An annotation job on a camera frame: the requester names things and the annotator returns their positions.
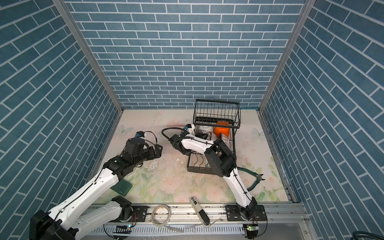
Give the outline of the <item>green patterned ceramic bowl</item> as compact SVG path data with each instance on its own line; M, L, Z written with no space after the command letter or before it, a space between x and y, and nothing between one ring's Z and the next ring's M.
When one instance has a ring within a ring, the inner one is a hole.
M208 135L206 137L207 140L211 140L212 139L212 134L214 132L214 127L211 127L211 126L198 126L198 127L199 127L198 133L207 134Z

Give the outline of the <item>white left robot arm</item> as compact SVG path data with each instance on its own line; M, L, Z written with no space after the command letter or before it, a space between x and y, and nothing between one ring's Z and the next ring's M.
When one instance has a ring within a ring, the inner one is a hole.
M163 147L143 138L127 140L122 153L104 163L88 183L62 203L47 212L39 210L30 221L31 240L80 240L98 227L110 222L134 223L132 203L122 196L88 214L84 211L103 193L121 182L134 168L145 161L162 156Z

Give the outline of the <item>blue triangle patterned bowl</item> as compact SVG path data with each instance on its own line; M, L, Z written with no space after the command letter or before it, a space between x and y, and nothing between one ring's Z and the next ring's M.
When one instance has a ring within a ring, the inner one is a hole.
M220 133L220 139L226 144L227 148L229 148L229 149L231 148L232 144L229 140L229 137L227 137L223 133Z

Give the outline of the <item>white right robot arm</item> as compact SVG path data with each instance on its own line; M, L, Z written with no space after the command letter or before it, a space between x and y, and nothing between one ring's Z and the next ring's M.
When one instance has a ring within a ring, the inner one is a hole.
M204 155L213 173L223 178L230 187L242 218L247 221L257 218L261 207L240 177L236 154L221 139L208 141L184 132L168 140L174 149L185 155L191 152Z

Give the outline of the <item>orange plastic bowl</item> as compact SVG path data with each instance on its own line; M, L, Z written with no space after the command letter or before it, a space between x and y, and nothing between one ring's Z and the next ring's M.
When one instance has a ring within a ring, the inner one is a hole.
M218 121L214 127L214 134L217 136L217 138L219 138L220 135L224 135L228 138L230 136L229 126L230 124L227 121Z

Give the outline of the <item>black wire dish rack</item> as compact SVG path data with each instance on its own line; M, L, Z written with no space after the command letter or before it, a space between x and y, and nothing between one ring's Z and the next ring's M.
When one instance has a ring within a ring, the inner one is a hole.
M235 134L241 125L240 103L197 99L195 102L193 122L191 123L196 127L194 136L207 140L207 134L198 133L198 126L215 127L218 121L229 122L229 140L232 144L230 149L236 154ZM216 139L220 139L220 137L217 138L213 132L212 139L208 141L215 141ZM215 175L206 157L197 152L191 152L188 155L187 170L192 173Z

